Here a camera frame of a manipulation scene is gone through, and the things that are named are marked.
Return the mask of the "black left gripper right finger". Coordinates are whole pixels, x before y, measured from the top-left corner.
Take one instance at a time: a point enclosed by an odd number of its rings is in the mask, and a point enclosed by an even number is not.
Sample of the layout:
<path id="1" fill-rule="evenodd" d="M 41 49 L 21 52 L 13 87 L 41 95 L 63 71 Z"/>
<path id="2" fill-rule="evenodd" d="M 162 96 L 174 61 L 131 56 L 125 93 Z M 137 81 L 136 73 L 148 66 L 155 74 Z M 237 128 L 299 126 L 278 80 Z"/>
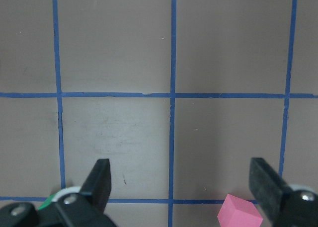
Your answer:
<path id="1" fill-rule="evenodd" d="M 270 222 L 276 222 L 293 190 L 261 157 L 250 159 L 249 189 Z"/>

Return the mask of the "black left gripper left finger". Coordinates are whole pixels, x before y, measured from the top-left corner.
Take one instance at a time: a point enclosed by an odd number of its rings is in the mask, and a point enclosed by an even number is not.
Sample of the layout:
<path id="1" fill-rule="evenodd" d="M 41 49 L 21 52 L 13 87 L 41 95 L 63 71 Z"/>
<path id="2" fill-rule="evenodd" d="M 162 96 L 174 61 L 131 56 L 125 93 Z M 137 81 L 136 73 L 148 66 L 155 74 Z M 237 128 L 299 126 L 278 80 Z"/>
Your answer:
<path id="1" fill-rule="evenodd" d="M 98 159 L 80 188 L 79 194 L 98 210 L 104 210 L 111 193 L 111 169 L 108 158 Z"/>

